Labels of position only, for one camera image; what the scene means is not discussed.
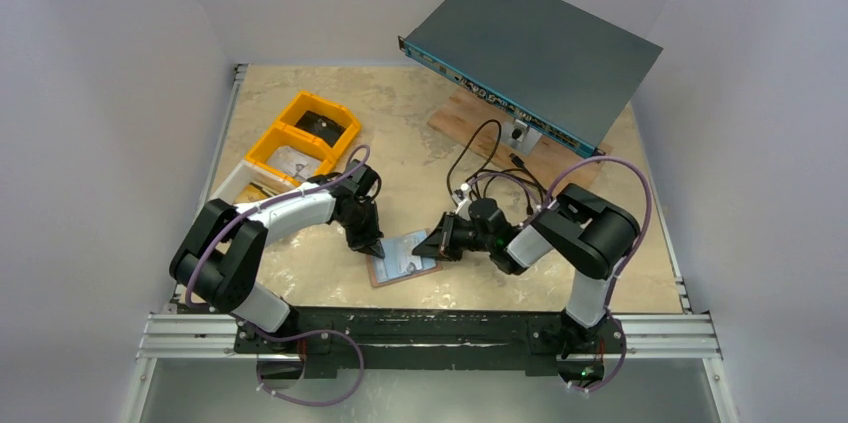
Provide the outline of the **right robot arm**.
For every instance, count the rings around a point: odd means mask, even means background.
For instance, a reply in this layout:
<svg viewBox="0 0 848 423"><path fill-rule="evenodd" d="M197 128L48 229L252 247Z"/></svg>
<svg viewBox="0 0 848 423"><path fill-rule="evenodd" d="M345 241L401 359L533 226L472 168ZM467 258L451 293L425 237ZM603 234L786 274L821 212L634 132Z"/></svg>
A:
<svg viewBox="0 0 848 423"><path fill-rule="evenodd" d="M462 203L444 213L411 254L458 261L466 252L486 252L499 270L520 275L542 257L558 253L575 270L561 335L569 347L584 350L600 337L615 273L635 251L640 235L629 212L569 184L524 225L511 224L492 198Z"/></svg>

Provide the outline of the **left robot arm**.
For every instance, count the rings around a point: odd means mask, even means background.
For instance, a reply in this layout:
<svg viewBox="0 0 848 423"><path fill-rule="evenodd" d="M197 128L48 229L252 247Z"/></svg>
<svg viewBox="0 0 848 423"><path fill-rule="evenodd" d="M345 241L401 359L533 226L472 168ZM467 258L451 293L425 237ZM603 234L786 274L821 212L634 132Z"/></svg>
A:
<svg viewBox="0 0 848 423"><path fill-rule="evenodd" d="M235 315L259 329L272 351L297 342L297 312L257 281L267 246L305 228L336 223L350 250L385 255L375 202L379 174L360 160L343 173L310 178L294 190L249 204L222 199L207 202L176 251L169 274L220 312Z"/></svg>

